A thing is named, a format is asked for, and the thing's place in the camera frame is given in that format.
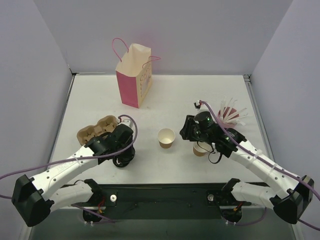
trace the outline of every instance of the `paper cup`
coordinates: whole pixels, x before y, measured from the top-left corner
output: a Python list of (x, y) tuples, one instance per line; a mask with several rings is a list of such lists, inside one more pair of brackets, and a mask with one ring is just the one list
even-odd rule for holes
[(164, 149), (170, 148), (175, 138), (175, 132), (170, 128), (163, 128), (158, 132), (159, 144)]
[(212, 148), (209, 144), (204, 142), (199, 142), (199, 145), (195, 142), (193, 143), (193, 153), (198, 157), (206, 155), (206, 153), (211, 152)]

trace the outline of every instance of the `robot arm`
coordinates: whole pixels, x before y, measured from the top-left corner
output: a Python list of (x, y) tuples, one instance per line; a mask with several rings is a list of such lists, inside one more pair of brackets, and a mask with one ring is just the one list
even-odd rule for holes
[[(284, 221), (296, 224), (312, 200), (312, 193), (296, 179), (276, 171), (275, 167), (295, 177), (298, 176), (286, 171), (263, 155), (238, 131), (232, 128), (226, 129), (240, 146), (255, 156), (243, 151), (215, 123), (206, 105), (200, 104), (198, 101), (194, 103), (194, 106), (198, 109), (198, 113), (195, 116), (186, 116), (185, 124), (180, 131), (182, 139), (191, 142), (205, 142), (211, 145), (212, 149), (245, 166), (268, 185), (268, 187), (258, 186), (233, 178), (222, 190), (231, 193), (236, 201), (250, 202), (273, 209)], [(257, 159), (258, 156), (270, 163), (271, 166)], [(314, 181), (308, 176), (302, 177), (302, 180), (310, 186), (314, 185)]]
[(105, 160), (113, 159), (117, 167), (124, 167), (135, 156), (133, 146), (117, 156), (103, 157), (115, 153), (133, 140), (133, 123), (124, 120), (116, 126), (112, 133), (93, 137), (67, 161), (30, 178), (26, 175), (16, 180), (12, 203), (24, 219), (28, 227), (42, 222), (51, 212), (75, 203), (90, 202), (97, 205), (102, 197), (102, 190), (92, 179), (74, 185), (66, 183), (84, 171), (93, 168)]

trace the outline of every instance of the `paper bag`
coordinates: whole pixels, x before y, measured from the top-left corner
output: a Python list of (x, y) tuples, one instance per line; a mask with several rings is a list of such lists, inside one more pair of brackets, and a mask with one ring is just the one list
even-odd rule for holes
[[(127, 52), (121, 58), (115, 48), (114, 41), (121, 40)], [(116, 65), (116, 79), (121, 101), (125, 105), (139, 108), (145, 99), (152, 83), (152, 61), (161, 59), (151, 55), (151, 48), (133, 43), (128, 47), (121, 38), (112, 41), (112, 49), (120, 59)]]

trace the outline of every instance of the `white table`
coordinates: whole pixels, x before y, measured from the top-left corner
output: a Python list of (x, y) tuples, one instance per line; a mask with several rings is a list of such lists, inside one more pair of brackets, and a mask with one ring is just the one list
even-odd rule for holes
[[(117, 168), (111, 160), (105, 161), (70, 183), (91, 178), (99, 184), (226, 183), (231, 178), (261, 182), (245, 167), (225, 157), (213, 165), (207, 156), (195, 156), (193, 143), (179, 135), (186, 115), (197, 112), (193, 102), (207, 101), (217, 112), (224, 97), (233, 97), (238, 99), (236, 109), (247, 108), (251, 115), (244, 119), (245, 126), (237, 125), (235, 129), (266, 153), (243, 76), (154, 75), (153, 80), (141, 108), (137, 109), (121, 103), (116, 76), (75, 76), (51, 161), (76, 152), (80, 148), (77, 132), (107, 115), (133, 117), (138, 137), (134, 144), (135, 158), (128, 166)], [(176, 138), (169, 149), (159, 146), (157, 134), (162, 128), (175, 131)], [(218, 156), (212, 154), (210, 158), (215, 162)]]

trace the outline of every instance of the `gray wall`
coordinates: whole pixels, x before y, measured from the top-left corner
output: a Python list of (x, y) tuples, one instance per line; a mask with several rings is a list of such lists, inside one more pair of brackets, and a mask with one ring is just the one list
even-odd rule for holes
[[(320, 192), (320, 1), (294, 0), (252, 75), (276, 161), (288, 170), (310, 175)], [(320, 227), (319, 201), (302, 219)], [(306, 240), (320, 232), (303, 228)]]
[[(2, 176), (48, 162), (72, 76), (32, 0), (0, 1), (0, 56)], [(17, 177), (0, 181), (1, 194)], [(10, 200), (0, 199), (0, 219), (0, 239), (17, 240), (23, 220)]]
[(155, 73), (250, 74), (292, 0), (34, 2), (76, 73), (114, 73), (121, 37), (162, 57)]

